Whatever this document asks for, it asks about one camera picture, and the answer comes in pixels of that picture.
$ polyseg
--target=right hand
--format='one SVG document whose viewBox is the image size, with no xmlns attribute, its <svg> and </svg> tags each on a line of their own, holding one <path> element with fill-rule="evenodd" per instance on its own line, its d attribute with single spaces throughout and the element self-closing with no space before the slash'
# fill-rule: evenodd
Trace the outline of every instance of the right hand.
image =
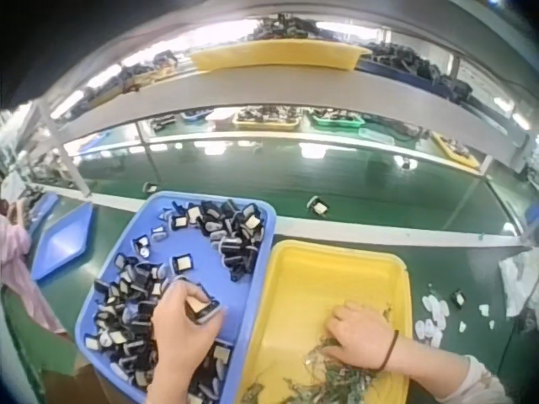
<svg viewBox="0 0 539 404">
<path fill-rule="evenodd" d="M 334 309 L 326 327 L 340 346 L 326 347 L 323 352 L 363 369 L 382 366 L 394 337 L 381 313 L 349 302 Z"/>
</svg>

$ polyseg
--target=hand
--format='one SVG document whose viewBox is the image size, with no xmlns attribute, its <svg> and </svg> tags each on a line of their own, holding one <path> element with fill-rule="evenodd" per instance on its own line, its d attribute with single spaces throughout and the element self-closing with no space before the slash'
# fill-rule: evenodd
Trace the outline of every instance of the hand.
<svg viewBox="0 0 539 404">
<path fill-rule="evenodd" d="M 326 327 L 340 346 L 326 347 L 323 352 L 364 369 L 382 366 L 394 337 L 381 313 L 349 302 L 334 309 Z"/>
<path fill-rule="evenodd" d="M 210 350 L 225 317 L 224 312 L 220 311 L 206 324 L 194 324 L 185 313 L 187 296 L 208 301 L 201 289 L 180 280 L 170 286 L 153 312 L 159 362 L 152 384 L 157 383 L 165 390 L 187 390 L 193 373 Z"/>
</svg>

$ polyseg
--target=wrist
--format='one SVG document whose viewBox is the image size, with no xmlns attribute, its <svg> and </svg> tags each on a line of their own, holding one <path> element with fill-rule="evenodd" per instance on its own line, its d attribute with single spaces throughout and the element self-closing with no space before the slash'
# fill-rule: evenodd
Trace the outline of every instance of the wrist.
<svg viewBox="0 0 539 404">
<path fill-rule="evenodd" d="M 148 386 L 147 404 L 184 404 L 192 372 L 173 369 L 159 361 Z"/>
</svg>

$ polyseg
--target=sleeve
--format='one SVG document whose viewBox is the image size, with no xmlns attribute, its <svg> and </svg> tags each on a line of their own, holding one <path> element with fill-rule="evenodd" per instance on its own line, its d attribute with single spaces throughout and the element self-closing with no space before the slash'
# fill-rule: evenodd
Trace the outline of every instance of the sleeve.
<svg viewBox="0 0 539 404">
<path fill-rule="evenodd" d="M 499 379 L 473 356 L 467 357 L 470 368 L 466 379 L 454 393 L 437 400 L 445 404 L 511 404 Z"/>
<path fill-rule="evenodd" d="M 30 236 L 21 225 L 11 225 L 4 216 L 0 216 L 0 263 L 8 263 L 16 257 L 28 253 Z"/>
</svg>

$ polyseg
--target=blue tray edge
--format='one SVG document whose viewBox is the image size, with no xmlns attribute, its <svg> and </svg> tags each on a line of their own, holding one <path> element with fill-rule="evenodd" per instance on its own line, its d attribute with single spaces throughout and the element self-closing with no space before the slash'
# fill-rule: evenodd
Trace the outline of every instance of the blue tray edge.
<svg viewBox="0 0 539 404">
<path fill-rule="evenodd" d="M 64 219 L 66 216 L 68 215 L 72 215 L 75 211 L 77 210 L 82 210 L 82 209 L 86 209 L 87 206 L 90 206 L 91 210 L 90 210 L 90 218 L 89 218 L 89 221 L 88 223 L 91 224 L 92 223 L 92 217 L 93 217 L 93 205 L 90 203 L 90 202 L 86 202 L 80 206 L 78 206 L 77 208 L 67 212 L 64 216 L 60 217 L 53 225 L 51 225 L 51 228 L 56 224 L 58 223 L 59 221 L 61 221 L 62 219 Z M 37 255 L 37 251 L 39 251 L 40 247 L 41 247 L 41 243 L 43 242 L 44 240 L 44 235 L 41 236 L 40 238 L 40 242 L 36 248 L 36 255 Z M 84 243 L 83 243 L 83 246 L 78 250 L 76 251 L 71 257 L 69 258 L 65 258 L 63 261 L 61 261 L 61 263 L 58 265 L 58 267 L 52 271 L 51 273 L 48 273 L 46 275 L 43 275 L 43 276 L 40 276 L 39 278 L 35 278 L 34 277 L 34 263 L 32 263 L 32 269 L 31 269 L 31 276 L 32 276 L 32 279 L 39 283 L 39 282 L 42 282 L 44 279 L 47 279 L 49 278 L 50 276 L 52 276 L 58 269 L 60 269 L 61 267 L 63 267 L 64 265 L 66 265 L 69 261 L 72 261 L 73 259 L 77 258 L 77 257 L 80 257 L 85 251 L 86 251 L 86 248 L 88 247 L 88 232 L 86 232 L 84 234 Z"/>
<path fill-rule="evenodd" d="M 120 237 L 118 238 L 118 241 L 116 244 L 111 248 L 109 255 L 105 259 L 105 263 L 109 263 L 112 259 L 114 259 L 115 252 L 119 249 L 123 239 L 128 234 L 128 232 L 131 229 L 131 226 L 133 223 L 136 222 L 136 219 L 138 219 L 141 212 L 146 209 L 146 207 L 154 200 L 159 197 L 173 197 L 173 198 L 181 198 L 182 196 L 190 197 L 190 198 L 197 198 L 197 199 L 223 199 L 224 197 L 222 195 L 208 195 L 208 194 L 192 194 L 192 193 L 184 193 L 184 192 L 174 192 L 174 191 L 160 191 L 152 196 L 150 196 L 146 202 L 139 208 L 139 210 L 135 213 L 135 215 L 131 218 L 129 224 L 125 227 L 123 232 L 121 233 Z M 268 219 L 270 217 L 274 218 L 271 223 L 270 220 L 267 220 L 268 223 L 266 223 L 265 231 L 264 233 L 266 235 L 271 234 L 272 237 L 275 236 L 275 226 L 277 222 L 277 213 L 275 211 L 275 208 L 268 204 L 267 202 L 264 202 L 262 200 L 257 199 L 245 199 L 245 198 L 235 198 L 235 202 L 239 202 L 240 205 L 248 204 L 248 203 L 255 203 L 258 206 L 262 207 L 266 210 Z M 273 244 L 273 240 L 270 242 L 267 242 L 266 244 L 263 244 L 263 246 L 260 248 L 259 256 L 262 256 L 262 254 L 267 254 L 267 259 L 269 260 L 271 247 Z M 243 363 L 245 361 L 245 357 L 247 356 L 247 350 L 248 350 L 248 342 L 250 341 L 251 333 L 253 331 L 254 321 L 256 319 L 256 316 L 258 314 L 259 310 L 259 298 L 262 295 L 262 286 L 264 285 L 265 275 L 266 275 L 266 266 L 267 263 L 264 264 L 264 268 L 260 268 L 260 261 L 257 261 L 253 279 L 251 280 L 251 288 L 249 290 L 248 298 L 246 301 L 246 307 L 245 312 L 243 315 L 243 321 L 242 326 L 240 327 L 239 334 L 237 336 L 237 341 L 234 346 L 234 351 L 232 355 L 232 361 L 230 363 L 229 369 L 227 371 L 227 379 L 225 381 L 225 385 L 222 389 L 222 395 L 220 398 L 220 403 L 222 404 L 228 404 L 232 403 L 233 399 L 235 398 L 237 394 L 237 388 L 239 386 L 239 382 L 242 377 L 242 370 L 243 370 Z M 104 264 L 99 273 L 95 276 L 96 279 L 99 279 L 103 276 L 104 271 L 106 270 L 106 265 Z M 259 295 L 256 295 L 253 291 L 255 290 L 254 287 L 258 288 Z M 83 335 L 81 335 L 81 322 L 83 321 L 83 315 L 88 310 L 88 305 L 92 301 L 92 295 L 94 293 L 93 284 L 90 287 L 90 290 L 86 296 L 86 299 L 84 300 L 83 307 L 81 308 L 80 312 L 78 313 L 77 322 L 75 323 L 75 342 L 77 343 L 78 349 L 83 353 L 83 355 L 86 358 L 91 357 L 93 353 L 89 351 L 89 349 L 86 348 L 86 345 L 83 341 Z M 101 375 L 106 375 L 106 371 L 104 366 L 101 363 L 92 363 L 93 366 L 95 366 L 98 370 L 98 372 Z M 144 402 L 146 399 L 146 394 L 143 393 L 140 390 L 136 390 L 136 396 L 131 396 L 130 392 L 125 389 L 125 385 L 122 383 L 120 385 L 117 385 L 115 383 L 115 386 L 119 388 L 123 394 L 127 395 L 131 399 L 137 401 L 137 402 Z"/>
</svg>

